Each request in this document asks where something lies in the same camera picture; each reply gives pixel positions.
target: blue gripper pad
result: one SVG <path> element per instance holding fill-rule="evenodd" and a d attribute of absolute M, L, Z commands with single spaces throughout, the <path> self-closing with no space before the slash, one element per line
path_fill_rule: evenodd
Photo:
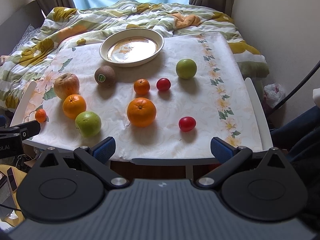
<path fill-rule="evenodd" d="M 6 123 L 7 123 L 7 120 L 4 117 L 4 115 L 0 115 L 0 127 L 5 126 Z"/>
<path fill-rule="evenodd" d="M 116 152 L 116 141 L 113 137 L 108 137 L 92 147 L 90 152 L 99 162 L 105 164 Z"/>
<path fill-rule="evenodd" d="M 238 153 L 238 150 L 221 140 L 219 137 L 213 137 L 210 143 L 211 153 L 222 164 L 231 159 Z"/>

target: headboard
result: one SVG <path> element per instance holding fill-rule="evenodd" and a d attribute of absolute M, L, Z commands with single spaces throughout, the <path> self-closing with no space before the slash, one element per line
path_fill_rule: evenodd
<path fill-rule="evenodd" d="M 29 24 L 41 27 L 44 16 L 36 1 L 28 3 L 0 25 L 0 55 L 8 55 L 22 38 Z"/>

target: plate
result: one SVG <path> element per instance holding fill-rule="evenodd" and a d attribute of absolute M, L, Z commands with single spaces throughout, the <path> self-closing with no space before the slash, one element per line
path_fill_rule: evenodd
<path fill-rule="evenodd" d="M 135 67 L 152 60 L 164 46 L 156 31 L 132 28 L 108 37 L 100 46 L 100 56 L 111 65 Z"/>

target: red tomato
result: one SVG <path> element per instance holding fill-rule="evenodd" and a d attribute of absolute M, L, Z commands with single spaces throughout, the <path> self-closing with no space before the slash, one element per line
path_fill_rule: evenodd
<path fill-rule="evenodd" d="M 194 127 L 196 127 L 196 120 L 191 116 L 185 116 L 179 120 L 179 128 L 183 132 L 189 132 Z"/>
<path fill-rule="evenodd" d="M 157 89 L 159 91 L 167 91 L 171 87 L 171 83 L 167 78 L 161 78 L 157 82 Z"/>

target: tangerine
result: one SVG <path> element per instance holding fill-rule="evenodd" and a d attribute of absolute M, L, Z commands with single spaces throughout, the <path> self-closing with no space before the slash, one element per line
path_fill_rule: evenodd
<path fill-rule="evenodd" d="M 132 100 L 127 109 L 129 121 L 138 127 L 150 125 L 156 118 L 155 105 L 146 98 L 136 98 Z"/>
<path fill-rule="evenodd" d="M 44 109 L 38 109 L 36 111 L 36 114 L 35 114 L 35 119 L 38 122 L 45 122 L 45 120 L 47 119 L 47 113 L 45 112 L 45 110 Z"/>
<path fill-rule="evenodd" d="M 148 80 L 141 78 L 134 83 L 133 89 L 139 96 L 143 96 L 149 92 L 150 84 Z"/>
<path fill-rule="evenodd" d="M 75 120 L 78 114 L 84 112 L 87 109 L 87 104 L 81 95 L 74 94 L 68 96 L 64 100 L 62 109 L 66 117 Z"/>

